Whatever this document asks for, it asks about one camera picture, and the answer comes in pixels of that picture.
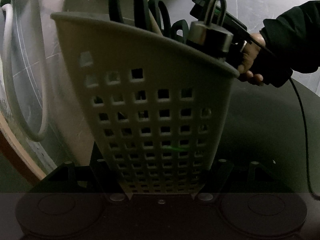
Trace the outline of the black sleeved right forearm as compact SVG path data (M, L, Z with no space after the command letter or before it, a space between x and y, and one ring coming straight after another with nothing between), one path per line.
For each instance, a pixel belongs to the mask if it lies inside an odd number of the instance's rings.
M263 20L260 33L271 51L274 68L314 73L319 68L319 0L292 7Z

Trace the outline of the person's right hand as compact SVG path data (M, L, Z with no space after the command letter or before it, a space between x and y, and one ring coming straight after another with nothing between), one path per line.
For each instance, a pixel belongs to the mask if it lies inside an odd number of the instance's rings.
M263 76L260 73L251 70L260 50L261 48L255 43L247 43L244 46L242 50L241 60L238 65L238 72L240 73L238 79L241 82L247 82L255 86L264 85Z

